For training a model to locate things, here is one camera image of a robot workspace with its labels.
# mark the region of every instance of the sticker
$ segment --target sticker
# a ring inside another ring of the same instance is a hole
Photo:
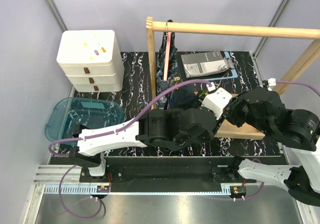
[[[224,52],[224,55],[225,55],[225,57],[226,57],[227,59],[230,59],[230,55],[229,55],[228,52]]]
[[[81,104],[84,108],[105,109],[105,105],[103,103],[81,101]]]

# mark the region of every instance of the wooden post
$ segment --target wooden post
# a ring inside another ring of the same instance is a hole
[[[146,39],[148,43],[148,55],[149,55],[149,69],[150,69],[150,80],[151,80],[151,91],[152,98],[154,99],[157,95],[157,79],[156,79],[156,49],[155,49],[155,35],[153,31],[153,17],[147,17],[146,22]]]
[[[299,76],[320,56],[320,40],[314,40],[298,60],[291,66],[281,80],[296,81]],[[274,91],[282,95],[288,88],[289,84],[277,84]]]

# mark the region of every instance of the white drawer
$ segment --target white drawer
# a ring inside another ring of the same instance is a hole
[[[113,75],[117,69],[124,69],[124,66],[100,65],[100,66],[61,66],[67,76],[97,76],[97,75]]]
[[[74,85],[78,92],[118,92],[122,89],[122,82],[112,85]]]
[[[123,74],[100,75],[100,76],[68,76],[73,85],[111,85],[122,83]]]

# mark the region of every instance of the teal plastic tray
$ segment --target teal plastic tray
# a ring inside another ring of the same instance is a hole
[[[77,124],[84,125],[88,129],[99,129],[124,122],[121,106],[112,101],[65,98],[53,109],[44,129],[46,138],[50,141],[71,138]]]

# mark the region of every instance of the wooden rack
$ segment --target wooden rack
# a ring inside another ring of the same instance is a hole
[[[172,23],[153,21],[153,17],[147,17],[146,37],[148,43],[149,67],[152,98],[156,97],[156,61],[155,61],[155,32],[176,32],[210,35],[236,35],[254,37],[276,37],[292,39],[314,40],[291,68],[282,77],[282,80],[295,81],[298,77],[320,56],[320,30],[315,29],[293,29],[256,26],[234,26],[234,25],[208,25],[190,23]],[[288,84],[277,84],[275,91],[280,95],[288,89]],[[242,139],[262,139],[264,134],[258,132],[249,125],[236,128],[225,121],[220,127],[216,137],[232,137]]]

